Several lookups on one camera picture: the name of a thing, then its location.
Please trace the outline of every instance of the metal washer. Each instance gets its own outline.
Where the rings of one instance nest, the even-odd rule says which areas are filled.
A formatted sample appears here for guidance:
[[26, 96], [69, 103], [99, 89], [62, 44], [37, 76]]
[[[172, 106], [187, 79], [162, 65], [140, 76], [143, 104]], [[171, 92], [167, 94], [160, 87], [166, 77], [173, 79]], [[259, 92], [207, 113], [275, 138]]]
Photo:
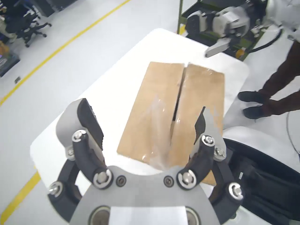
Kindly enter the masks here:
[[193, 209], [191, 209], [189, 207], [185, 207], [185, 211], [187, 213], [188, 225], [201, 225], [199, 216]]
[[110, 215], [110, 207], [100, 206], [93, 211], [90, 216], [89, 225], [108, 225]]
[[73, 136], [72, 136], [72, 141], [75, 142], [75, 143], [78, 143], [81, 141], [80, 138], [76, 138], [77, 134], [78, 133], [81, 133], [82, 135], [86, 134], [86, 131], [85, 130], [78, 130], [78, 131], [75, 131]]
[[181, 173], [178, 173], [177, 174], [177, 179], [178, 179], [178, 182], [180, 183], [180, 185], [184, 188], [184, 189], [192, 189], [196, 186], [196, 182], [197, 182], [197, 179], [196, 179], [196, 176], [195, 174], [193, 173], [192, 170], [189, 170], [188, 171], [189, 174], [193, 177], [193, 182], [190, 183], [190, 184], [185, 184], [182, 180], [182, 174]]
[[112, 178], [113, 178], [112, 172], [111, 172], [109, 169], [107, 169], [107, 170], [106, 170], [106, 174], [107, 174], [107, 176], [108, 176], [108, 179], [107, 179], [106, 182], [101, 183], [101, 184], [99, 184], [99, 183], [97, 182], [98, 173], [96, 173], [96, 174], [94, 175], [94, 178], [93, 178], [93, 184], [94, 184], [95, 187], [97, 187], [97, 188], [99, 188], [99, 189], [103, 189], [103, 188], [105, 188], [106, 186], [108, 186], [108, 185], [111, 183]]
[[241, 185], [236, 182], [229, 184], [228, 191], [229, 191], [230, 195], [236, 200], [242, 200], [244, 198], [244, 196], [242, 194], [236, 195], [235, 193], [233, 193], [233, 189], [235, 189], [235, 188], [241, 188]]
[[50, 187], [49, 187], [49, 194], [51, 193], [51, 189], [54, 189], [54, 188], [58, 188], [58, 192], [57, 193], [55, 193], [54, 194], [54, 197], [58, 197], [60, 194], [61, 194], [61, 192], [62, 192], [62, 189], [63, 189], [63, 185], [62, 185], [62, 183], [60, 182], [60, 181], [55, 181], [55, 182], [53, 182], [51, 185], [50, 185]]

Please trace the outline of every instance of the silver metal plate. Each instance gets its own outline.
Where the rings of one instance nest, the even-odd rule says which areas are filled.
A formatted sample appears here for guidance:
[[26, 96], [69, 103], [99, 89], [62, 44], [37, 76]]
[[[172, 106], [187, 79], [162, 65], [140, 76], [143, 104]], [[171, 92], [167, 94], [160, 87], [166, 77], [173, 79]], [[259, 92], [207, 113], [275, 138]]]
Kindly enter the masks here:
[[[176, 176], [182, 169], [181, 167], [176, 166], [166, 172], [150, 176], [134, 175], [116, 166], [110, 166], [109, 169], [113, 173], [114, 179], [120, 175], [125, 176], [126, 184], [118, 187], [114, 181], [105, 190], [99, 190], [91, 185], [79, 202], [71, 219], [71, 225], [88, 224], [91, 214], [100, 206], [185, 206], [192, 208], [198, 214], [200, 224], [220, 225], [213, 207], [200, 185], [188, 191], [178, 186]], [[171, 176], [175, 180], [173, 187], [164, 185], [165, 176]]]

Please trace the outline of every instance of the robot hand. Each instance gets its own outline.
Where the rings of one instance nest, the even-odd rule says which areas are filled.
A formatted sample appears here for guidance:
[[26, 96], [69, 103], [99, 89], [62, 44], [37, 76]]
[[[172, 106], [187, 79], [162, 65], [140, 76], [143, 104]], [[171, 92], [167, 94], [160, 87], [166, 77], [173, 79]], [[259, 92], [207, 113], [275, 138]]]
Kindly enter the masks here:
[[248, 30], [257, 37], [260, 29], [271, 24], [284, 28], [289, 39], [300, 41], [300, 0], [247, 0], [220, 12], [197, 11], [188, 17], [186, 30], [189, 34], [212, 31], [219, 35], [217, 43], [205, 52], [211, 57], [238, 44]]
[[[56, 133], [66, 149], [67, 160], [50, 186], [48, 198], [71, 225], [113, 225], [109, 222], [111, 207], [178, 206], [185, 207], [189, 224], [223, 224], [241, 205], [242, 189], [234, 181], [225, 160], [226, 145], [205, 107], [195, 130], [194, 149], [185, 167], [175, 166], [149, 176], [134, 175], [117, 166], [106, 166], [103, 134], [95, 115], [86, 99], [74, 101], [57, 123]], [[199, 183], [210, 170], [217, 185], [208, 199]], [[83, 196], [75, 185], [79, 171], [91, 182]]]

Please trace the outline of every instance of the metal bolt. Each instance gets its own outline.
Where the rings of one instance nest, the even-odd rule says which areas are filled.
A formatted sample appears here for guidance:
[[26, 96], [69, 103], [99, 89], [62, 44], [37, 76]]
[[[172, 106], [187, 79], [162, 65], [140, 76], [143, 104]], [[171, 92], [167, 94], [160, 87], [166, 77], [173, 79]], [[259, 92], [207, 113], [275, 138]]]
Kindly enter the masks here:
[[183, 175], [182, 175], [182, 181], [183, 183], [185, 184], [190, 184], [193, 182], [193, 176], [188, 173], [188, 172], [185, 172]]
[[116, 179], [116, 185], [122, 187], [126, 184], [126, 177], [121, 175]]
[[174, 179], [171, 176], [164, 177], [164, 184], [166, 187], [172, 187], [174, 185]]
[[73, 136], [72, 136], [72, 141], [73, 142], [80, 142], [81, 141], [81, 137], [82, 135], [86, 134], [86, 131], [85, 130], [78, 130], [76, 131]]
[[236, 195], [236, 196], [240, 196], [242, 194], [242, 190], [241, 188], [234, 188], [233, 189], [233, 193]]
[[56, 181], [51, 184], [49, 187], [49, 194], [53, 195], [54, 197], [58, 197], [62, 192], [63, 185], [61, 182]]
[[81, 131], [77, 131], [76, 134], [74, 134], [75, 139], [79, 139], [79, 138], [81, 138], [81, 136], [82, 136]]
[[102, 183], [106, 182], [107, 179], [108, 179], [108, 176], [107, 176], [106, 172], [101, 172], [97, 176], [97, 182], [99, 184], [102, 184]]
[[72, 149], [69, 150], [69, 151], [68, 151], [68, 156], [73, 156], [73, 155], [74, 155], [74, 150], [72, 150]]
[[51, 194], [51, 195], [55, 195], [58, 192], [59, 192], [59, 187], [58, 186], [54, 186], [54, 187], [49, 189], [49, 194]]
[[203, 135], [201, 137], [201, 140], [207, 146], [210, 146], [210, 147], [214, 146], [214, 138], [211, 137], [211, 136], [205, 136], [205, 135]]
[[197, 178], [191, 169], [189, 169], [187, 172], [183, 174], [179, 172], [177, 174], [177, 180], [179, 186], [188, 190], [194, 188], [197, 182]]
[[242, 195], [241, 186], [238, 183], [230, 183], [228, 187], [230, 195], [236, 200], [242, 200], [244, 197]]
[[214, 155], [216, 156], [224, 156], [224, 150], [221, 148], [215, 148], [214, 149]]

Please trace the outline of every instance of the person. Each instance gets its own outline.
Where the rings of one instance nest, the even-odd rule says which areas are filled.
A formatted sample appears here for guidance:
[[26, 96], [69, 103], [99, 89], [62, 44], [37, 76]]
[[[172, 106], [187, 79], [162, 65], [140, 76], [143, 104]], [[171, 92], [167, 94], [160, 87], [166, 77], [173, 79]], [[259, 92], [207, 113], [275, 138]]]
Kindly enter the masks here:
[[259, 119], [299, 110], [300, 90], [279, 101], [271, 99], [274, 94], [288, 85], [296, 76], [300, 76], [300, 43], [297, 41], [293, 43], [286, 60], [266, 81], [262, 89], [259, 91], [244, 91], [238, 94], [238, 99], [241, 101], [261, 104], [244, 109], [244, 116], [249, 119]]

